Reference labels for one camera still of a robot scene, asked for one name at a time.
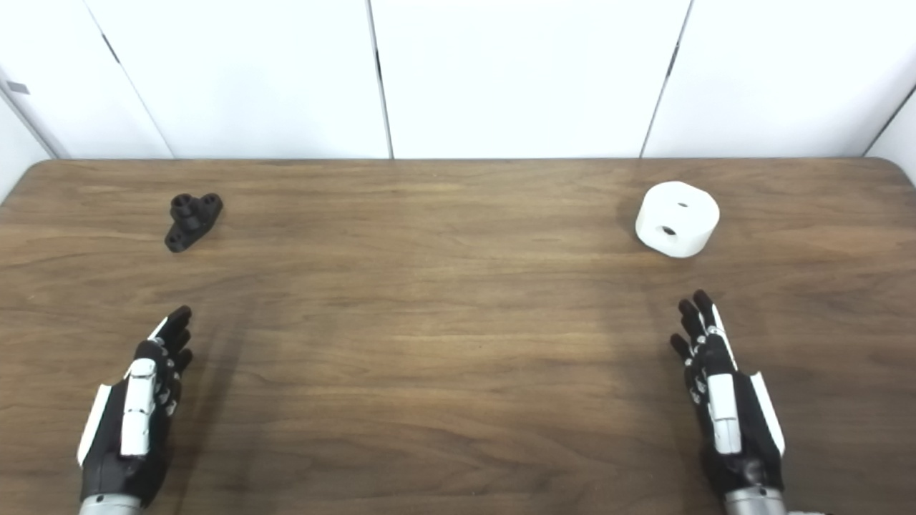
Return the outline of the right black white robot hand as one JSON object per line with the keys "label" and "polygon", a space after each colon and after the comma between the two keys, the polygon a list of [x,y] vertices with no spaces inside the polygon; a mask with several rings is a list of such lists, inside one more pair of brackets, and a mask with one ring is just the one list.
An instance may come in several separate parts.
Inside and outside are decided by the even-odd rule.
{"label": "right black white robot hand", "polygon": [[701,431],[701,468],[717,496],[785,489],[785,440],[761,373],[737,365],[719,309],[705,290],[678,303],[684,335],[671,347]]}

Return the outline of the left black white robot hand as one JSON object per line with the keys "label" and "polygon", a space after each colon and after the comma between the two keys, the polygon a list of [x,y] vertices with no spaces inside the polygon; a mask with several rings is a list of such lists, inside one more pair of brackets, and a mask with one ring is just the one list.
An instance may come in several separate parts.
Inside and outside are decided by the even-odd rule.
{"label": "left black white robot hand", "polygon": [[193,359],[192,316],[186,305],[167,314],[138,343],[121,381],[97,389],[77,448],[79,513],[143,514],[156,499],[170,469],[182,375]]}

